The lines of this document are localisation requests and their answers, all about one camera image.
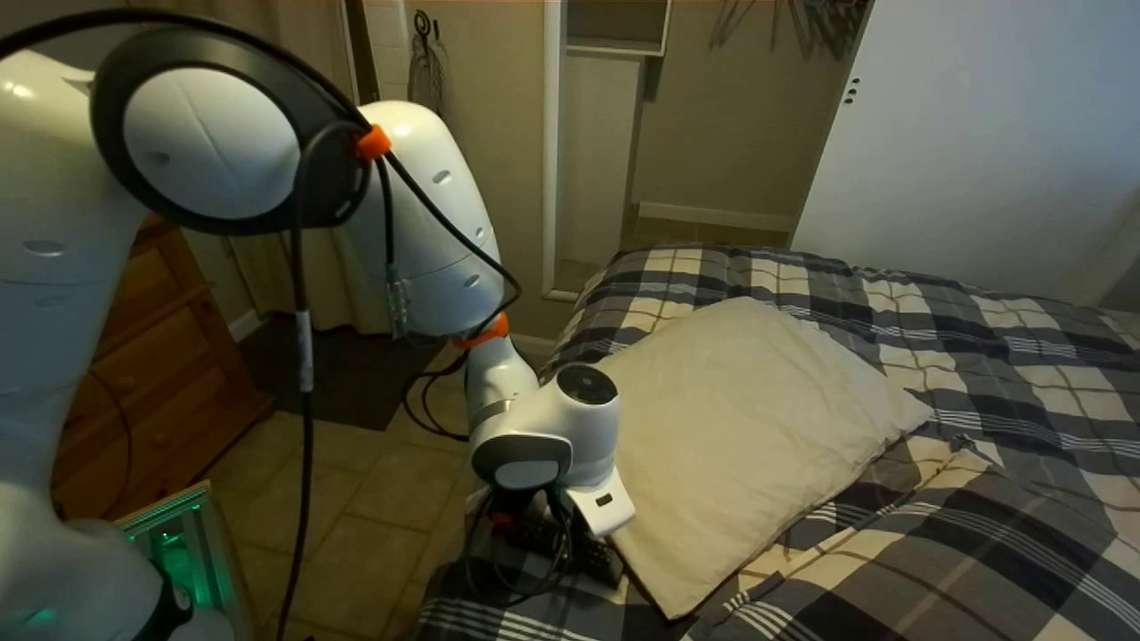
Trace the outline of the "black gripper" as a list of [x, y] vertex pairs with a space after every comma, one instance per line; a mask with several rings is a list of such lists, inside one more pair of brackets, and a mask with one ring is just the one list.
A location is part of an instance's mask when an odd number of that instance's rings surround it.
[[466, 518], [470, 588], [556, 588], [589, 575], [615, 588], [620, 553], [591, 533], [589, 522], [552, 487], [502, 492], [485, 487]]

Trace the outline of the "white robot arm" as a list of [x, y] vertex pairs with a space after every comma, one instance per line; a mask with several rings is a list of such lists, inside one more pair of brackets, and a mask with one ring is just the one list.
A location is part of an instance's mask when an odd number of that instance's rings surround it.
[[5, 641], [221, 641], [240, 622], [177, 574], [50, 498], [64, 416], [147, 218], [356, 243], [356, 280], [399, 332], [462, 349], [475, 474], [540, 492], [606, 537], [634, 517], [615, 471], [620, 391], [591, 362], [536, 373], [509, 337], [519, 280], [482, 187], [423, 102], [340, 91], [304, 57], [194, 13], [90, 11], [0, 43], [0, 633]]

